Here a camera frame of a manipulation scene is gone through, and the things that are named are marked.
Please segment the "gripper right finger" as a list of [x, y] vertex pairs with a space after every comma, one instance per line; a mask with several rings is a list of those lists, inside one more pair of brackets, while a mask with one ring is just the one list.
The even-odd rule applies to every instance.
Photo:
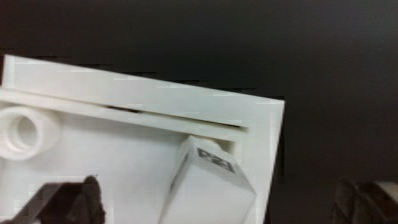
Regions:
[[398, 224], [398, 183], [340, 180], [331, 224]]

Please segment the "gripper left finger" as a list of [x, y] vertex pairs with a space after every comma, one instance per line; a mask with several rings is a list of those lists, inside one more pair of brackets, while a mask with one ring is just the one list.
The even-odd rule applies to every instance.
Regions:
[[6, 224], [106, 224], [98, 179], [47, 183]]

